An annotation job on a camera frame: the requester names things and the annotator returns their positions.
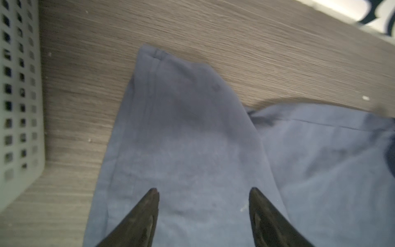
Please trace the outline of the blue-grey tank top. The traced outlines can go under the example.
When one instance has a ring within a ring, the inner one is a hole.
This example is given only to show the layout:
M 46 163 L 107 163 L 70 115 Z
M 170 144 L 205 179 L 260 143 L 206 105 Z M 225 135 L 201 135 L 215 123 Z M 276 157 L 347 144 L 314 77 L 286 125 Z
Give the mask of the blue-grey tank top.
M 144 45 L 83 245 L 97 245 L 153 187 L 156 247 L 252 247 L 252 187 L 317 247 L 392 247 L 395 120 L 323 104 L 246 109 L 210 66 Z

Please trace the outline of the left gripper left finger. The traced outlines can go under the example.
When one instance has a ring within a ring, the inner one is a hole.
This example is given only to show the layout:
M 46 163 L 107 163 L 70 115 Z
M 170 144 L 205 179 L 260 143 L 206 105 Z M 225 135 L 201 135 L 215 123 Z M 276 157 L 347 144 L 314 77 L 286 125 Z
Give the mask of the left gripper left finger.
M 159 192 L 151 188 L 98 247 L 150 247 L 158 218 Z

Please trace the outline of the white plastic laundry basket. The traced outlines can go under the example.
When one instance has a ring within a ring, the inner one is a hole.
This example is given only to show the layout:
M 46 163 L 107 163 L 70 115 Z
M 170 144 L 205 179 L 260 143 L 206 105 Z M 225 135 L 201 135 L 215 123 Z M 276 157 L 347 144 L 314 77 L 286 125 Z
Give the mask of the white plastic laundry basket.
M 1 0 L 1 210 L 43 172 L 39 2 Z

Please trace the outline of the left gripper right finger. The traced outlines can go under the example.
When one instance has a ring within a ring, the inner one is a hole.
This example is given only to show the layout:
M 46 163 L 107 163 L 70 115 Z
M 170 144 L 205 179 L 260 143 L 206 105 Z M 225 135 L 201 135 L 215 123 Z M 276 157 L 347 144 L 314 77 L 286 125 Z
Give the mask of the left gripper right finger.
M 256 247 L 313 247 L 256 187 L 250 190 L 249 214 Z

